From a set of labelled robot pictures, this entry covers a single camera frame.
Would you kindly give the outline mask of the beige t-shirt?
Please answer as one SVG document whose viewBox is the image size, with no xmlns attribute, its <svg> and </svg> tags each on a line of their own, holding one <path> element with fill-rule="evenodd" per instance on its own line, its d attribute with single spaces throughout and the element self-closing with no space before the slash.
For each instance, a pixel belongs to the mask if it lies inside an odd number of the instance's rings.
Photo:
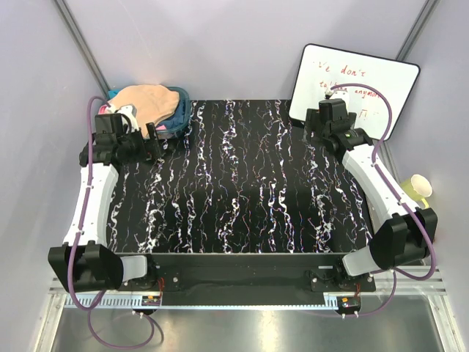
<svg viewBox="0 0 469 352">
<path fill-rule="evenodd" d="M 147 123 L 155 125 L 169 118 L 180 102 L 180 94 L 162 85 L 133 85 L 125 87 L 110 99 L 115 108 L 133 105 L 136 121 L 144 136 L 148 136 Z"/>
</svg>

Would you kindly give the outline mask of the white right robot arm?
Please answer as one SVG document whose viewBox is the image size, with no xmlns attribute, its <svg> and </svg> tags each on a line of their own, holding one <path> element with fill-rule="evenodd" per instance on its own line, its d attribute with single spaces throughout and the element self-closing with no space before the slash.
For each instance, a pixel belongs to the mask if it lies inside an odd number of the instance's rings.
<svg viewBox="0 0 469 352">
<path fill-rule="evenodd" d="M 372 139 L 362 128 L 354 128 L 356 115 L 346 109 L 342 99 L 322 100 L 318 109 L 308 109 L 305 137 L 317 137 L 358 181 L 377 215 L 378 229 L 366 247 L 347 254 L 342 267 L 333 272 L 333 282 L 340 290 L 357 285 L 359 276 L 401 266 L 416 260 L 430 259 L 435 271 L 432 246 L 437 215 L 431 208 L 421 208 L 392 178 L 378 158 Z"/>
</svg>

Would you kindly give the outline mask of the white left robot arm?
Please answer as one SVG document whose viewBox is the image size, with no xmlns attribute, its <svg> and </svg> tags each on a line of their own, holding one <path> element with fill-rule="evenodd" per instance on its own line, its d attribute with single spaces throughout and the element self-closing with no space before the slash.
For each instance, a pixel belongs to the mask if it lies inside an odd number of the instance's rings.
<svg viewBox="0 0 469 352">
<path fill-rule="evenodd" d="M 118 290 L 133 280 L 142 290 L 158 283 L 146 255 L 123 256 L 107 244 L 106 226 L 111 198 L 122 168 L 154 161 L 162 155 L 155 133 L 145 137 L 134 109 L 88 120 L 95 131 L 79 155 L 81 183 L 70 228 L 61 246 L 52 247 L 48 262 L 67 292 Z"/>
</svg>

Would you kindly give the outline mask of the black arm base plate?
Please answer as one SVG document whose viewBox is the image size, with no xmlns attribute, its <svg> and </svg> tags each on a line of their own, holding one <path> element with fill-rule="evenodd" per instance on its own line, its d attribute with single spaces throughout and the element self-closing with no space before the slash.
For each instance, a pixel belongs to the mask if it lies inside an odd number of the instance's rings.
<svg viewBox="0 0 469 352">
<path fill-rule="evenodd" d="M 290 287 L 313 292 L 372 293 L 368 274 L 349 277 L 343 254 L 146 254 L 149 275 L 125 279 L 121 290 L 151 291 L 162 279 L 166 292 L 192 288 Z"/>
</svg>

